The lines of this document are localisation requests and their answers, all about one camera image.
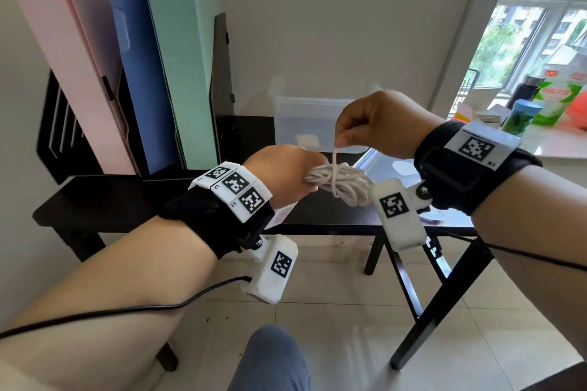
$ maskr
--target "blue bottle cap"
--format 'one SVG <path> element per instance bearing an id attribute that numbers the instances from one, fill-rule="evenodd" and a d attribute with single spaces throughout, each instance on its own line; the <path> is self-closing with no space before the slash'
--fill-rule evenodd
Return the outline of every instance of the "blue bottle cap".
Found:
<path id="1" fill-rule="evenodd" d="M 542 110 L 542 107 L 544 106 L 540 102 L 518 99 L 516 102 L 514 102 L 514 108 L 512 108 L 512 111 L 523 112 L 527 115 L 533 116 L 539 114 L 540 110 Z"/>

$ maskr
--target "blue pants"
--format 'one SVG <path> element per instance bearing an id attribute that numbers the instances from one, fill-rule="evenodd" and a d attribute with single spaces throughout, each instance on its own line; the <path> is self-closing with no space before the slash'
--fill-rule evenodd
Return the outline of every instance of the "blue pants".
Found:
<path id="1" fill-rule="evenodd" d="M 228 391 L 310 391 L 310 374 L 296 341 L 275 325 L 257 329 Z"/>

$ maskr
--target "black wrist strap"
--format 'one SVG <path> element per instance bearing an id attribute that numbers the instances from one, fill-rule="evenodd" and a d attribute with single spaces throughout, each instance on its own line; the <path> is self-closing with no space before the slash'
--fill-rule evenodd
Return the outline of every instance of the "black wrist strap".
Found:
<path id="1" fill-rule="evenodd" d="M 438 209 L 458 209 L 473 214 L 500 184 L 528 165 L 542 162 L 525 150 L 516 149 L 496 169 L 465 158 L 444 146 L 465 124 L 449 121 L 424 138 L 415 152 L 414 165 L 426 182 L 432 205 Z"/>
<path id="2" fill-rule="evenodd" d="M 254 247 L 275 212 L 267 202 L 241 223 L 210 190 L 193 187 L 168 202 L 158 215 L 166 220 L 183 221 L 220 259 L 229 252 Z"/>

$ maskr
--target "black wire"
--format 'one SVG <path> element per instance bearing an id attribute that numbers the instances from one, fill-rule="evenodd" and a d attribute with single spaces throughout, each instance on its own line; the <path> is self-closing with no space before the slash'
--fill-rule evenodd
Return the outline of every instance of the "black wire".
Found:
<path id="1" fill-rule="evenodd" d="M 503 252 L 509 252 L 510 254 L 516 254 L 516 255 L 521 255 L 523 257 L 534 258 L 535 260 L 546 261 L 548 263 L 557 264 L 559 266 L 570 267 L 572 269 L 578 269 L 580 271 L 587 272 L 587 266 L 583 266 L 582 264 L 574 263 L 572 261 L 557 260 L 556 258 L 546 257 L 545 255 L 531 254 L 529 252 L 524 252 L 524 251 L 517 250 L 517 249 L 510 249 L 509 247 L 496 246 L 495 244 L 486 243 L 480 237 L 478 237 L 477 239 L 468 239 L 465 237 L 461 237 L 460 235 L 453 234 L 451 232 L 446 232 L 445 230 L 440 230 L 440 229 L 438 229 L 438 230 L 434 229 L 434 233 L 439 236 L 447 236 L 447 237 L 452 237 L 452 238 L 456 238 L 456 239 L 461 239 L 463 241 L 467 241 L 472 244 L 478 244 L 480 246 L 485 246 L 490 249 L 501 250 Z"/>
<path id="2" fill-rule="evenodd" d="M 235 281 L 244 280 L 247 282 L 251 282 L 253 279 L 250 276 L 237 276 L 235 278 L 231 278 L 230 280 L 225 280 L 220 283 L 217 283 L 209 288 L 204 289 L 203 291 L 198 292 L 187 299 L 186 301 L 174 305 L 144 305 L 144 306 L 128 306 L 127 308 L 119 308 L 119 309 L 104 309 L 102 311 L 91 311 L 91 312 L 83 312 L 83 313 L 76 313 L 73 315 L 67 315 L 65 317 L 57 317 L 52 318 L 51 320 L 45 320 L 42 322 L 31 323 L 30 325 L 24 325 L 18 328 L 8 329 L 7 331 L 0 332 L 0 340 L 18 335 L 24 334 L 25 332 L 36 331 L 38 329 L 43 328 L 50 328 L 53 326 L 63 325 L 65 323 L 70 322 L 78 322 L 82 320 L 89 320 L 91 318 L 101 318 L 101 317 L 110 317 L 113 315 L 121 315 L 124 313 L 136 313 L 136 312 L 151 312 L 151 311 L 173 311 L 174 309 L 180 309 L 188 304 L 192 303 L 195 299 L 200 298 L 206 292 L 212 291 L 220 286 L 224 286 L 229 283 L 233 283 Z"/>

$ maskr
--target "black table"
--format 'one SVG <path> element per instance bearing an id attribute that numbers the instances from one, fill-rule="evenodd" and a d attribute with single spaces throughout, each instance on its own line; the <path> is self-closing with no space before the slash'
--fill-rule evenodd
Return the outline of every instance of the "black table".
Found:
<path id="1" fill-rule="evenodd" d="M 275 143 L 273 118 L 237 116 L 234 131 L 234 149 L 231 149 L 234 162 L 242 163 L 255 151 Z M 359 156 L 339 154 L 339 162 L 353 164 Z M 33 218 L 41 226 L 53 227 L 84 261 L 105 247 L 98 232 L 132 231 L 155 216 L 164 203 L 185 192 L 199 174 L 201 172 L 184 172 L 184 179 L 150 181 L 137 176 L 74 177 L 40 206 Z M 422 248 L 442 282 L 425 309 L 420 305 L 400 255 L 392 250 L 385 237 L 373 205 L 349 207 L 320 190 L 300 201 L 283 224 L 270 229 L 270 233 L 374 236 L 364 269 L 366 275 L 373 274 L 385 246 L 415 319 L 414 327 L 391 358 L 391 366 L 401 369 L 493 259 L 488 249 L 471 244 L 454 269 L 450 269 L 442 255 L 438 236 L 450 232 L 477 237 L 471 220 L 456 210 L 451 210 L 442 223 L 425 227 L 429 240 Z M 177 368 L 178 360 L 168 345 L 159 352 L 157 359 L 166 371 Z"/>

